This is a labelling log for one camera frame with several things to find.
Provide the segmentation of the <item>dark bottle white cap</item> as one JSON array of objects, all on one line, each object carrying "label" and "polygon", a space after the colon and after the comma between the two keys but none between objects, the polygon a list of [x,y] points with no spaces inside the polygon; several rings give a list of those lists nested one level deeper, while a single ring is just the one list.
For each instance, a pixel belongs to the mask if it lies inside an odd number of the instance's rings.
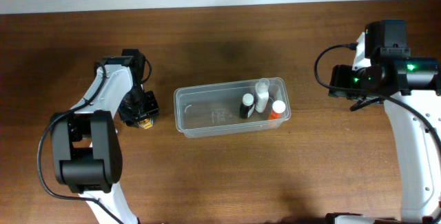
[{"label": "dark bottle white cap", "polygon": [[254,111],[254,95],[247,93],[242,97],[240,105],[240,118],[248,119]]}]

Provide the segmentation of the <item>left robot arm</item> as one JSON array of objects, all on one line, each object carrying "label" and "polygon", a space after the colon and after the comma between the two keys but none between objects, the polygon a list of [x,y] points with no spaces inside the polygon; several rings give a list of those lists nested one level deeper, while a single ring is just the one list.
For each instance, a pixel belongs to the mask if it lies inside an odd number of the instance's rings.
[{"label": "left robot arm", "polygon": [[123,157],[114,117],[128,127],[148,129],[159,115],[143,85],[151,63],[138,50],[124,50],[94,64],[95,78],[83,98],[56,113],[44,132],[51,137],[57,182],[86,202],[100,223],[138,223],[121,188]]}]

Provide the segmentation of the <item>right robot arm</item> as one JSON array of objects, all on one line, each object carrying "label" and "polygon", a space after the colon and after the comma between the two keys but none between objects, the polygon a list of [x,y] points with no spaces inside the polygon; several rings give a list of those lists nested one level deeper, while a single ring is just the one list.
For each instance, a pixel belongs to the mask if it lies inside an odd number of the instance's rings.
[{"label": "right robot arm", "polygon": [[352,110],[381,102],[395,139],[402,183],[401,221],[440,222],[440,64],[390,57],[336,65],[329,96],[353,99]]}]

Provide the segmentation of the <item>gold lid balm jar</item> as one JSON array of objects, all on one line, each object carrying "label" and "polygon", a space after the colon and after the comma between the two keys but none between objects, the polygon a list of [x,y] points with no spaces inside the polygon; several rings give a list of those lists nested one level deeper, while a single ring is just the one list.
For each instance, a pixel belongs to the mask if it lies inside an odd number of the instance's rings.
[{"label": "gold lid balm jar", "polygon": [[154,120],[151,118],[143,119],[142,121],[138,122],[138,126],[145,130],[151,128],[153,125],[154,125]]}]

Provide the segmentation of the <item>orange tube white cap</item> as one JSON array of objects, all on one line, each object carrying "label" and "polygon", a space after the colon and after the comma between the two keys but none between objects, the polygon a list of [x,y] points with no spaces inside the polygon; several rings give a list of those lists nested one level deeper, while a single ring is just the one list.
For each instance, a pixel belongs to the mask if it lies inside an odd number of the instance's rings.
[{"label": "orange tube white cap", "polygon": [[281,100],[274,101],[271,105],[271,112],[269,114],[268,119],[269,120],[279,119],[285,110],[286,110],[286,104],[283,101]]}]

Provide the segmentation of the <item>white spray bottle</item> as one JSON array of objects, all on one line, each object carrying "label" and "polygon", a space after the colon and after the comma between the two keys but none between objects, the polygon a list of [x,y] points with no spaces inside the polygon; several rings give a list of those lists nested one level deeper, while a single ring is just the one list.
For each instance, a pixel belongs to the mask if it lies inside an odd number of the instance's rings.
[{"label": "white spray bottle", "polygon": [[255,85],[255,111],[263,113],[269,100],[269,80],[260,79]]}]

